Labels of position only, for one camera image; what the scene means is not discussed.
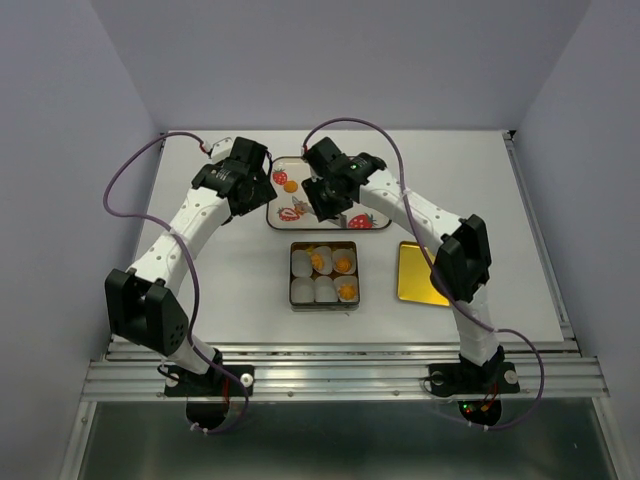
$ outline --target muffin tin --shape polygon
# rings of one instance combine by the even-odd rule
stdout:
[[[289,255],[289,302],[295,311],[355,310],[360,304],[354,242],[294,242]],[[355,294],[345,298],[342,294]]]

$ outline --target red strawberry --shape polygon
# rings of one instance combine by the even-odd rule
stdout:
[[[373,228],[375,226],[376,226],[376,221],[373,219],[373,215],[370,215],[368,213],[363,213],[361,215],[353,217],[351,220],[349,220],[349,223],[347,224],[348,228],[368,229],[368,228]]]
[[[279,209],[278,216],[283,222],[293,222],[294,220],[298,220],[300,218],[300,214],[293,208],[289,207]]]
[[[274,170],[272,175],[273,181],[278,185],[287,183],[287,174],[284,170]]]

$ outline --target white table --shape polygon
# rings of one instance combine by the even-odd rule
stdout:
[[[303,131],[200,131],[210,142],[243,136],[270,149],[274,158],[297,156]],[[377,155],[397,174],[395,157],[372,131],[325,131],[348,154]],[[535,342],[560,342],[562,333],[534,244],[502,133],[393,131],[406,162],[409,188],[451,212],[480,215],[493,256],[490,309],[498,327]],[[149,213],[170,220],[206,158],[193,140],[165,145]],[[147,223],[136,257],[157,238]],[[295,241],[353,240],[361,275],[360,308],[350,313],[299,313],[288,303],[289,245]],[[196,334],[208,342],[233,343],[456,343],[450,310],[396,298],[398,244],[410,234],[392,225],[381,232],[282,232],[265,221],[265,207],[218,229],[196,265],[202,287]],[[191,312],[193,288],[185,277],[179,301]],[[513,338],[502,340],[513,342]]]

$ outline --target yellow plate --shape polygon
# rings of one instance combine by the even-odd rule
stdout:
[[[400,242],[398,249],[398,298],[407,302],[448,306],[449,301],[438,293],[429,275],[431,269],[414,242]]]

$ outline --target gray wall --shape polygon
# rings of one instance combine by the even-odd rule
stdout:
[[[639,59],[640,3],[594,1],[516,135],[571,322],[600,358],[636,461]]]
[[[514,128],[587,0],[93,0],[163,126]]]
[[[103,213],[102,190],[156,129],[85,0],[4,2],[0,65],[0,478],[54,478],[108,338],[104,277],[139,227]],[[125,208],[145,206],[145,162]]]

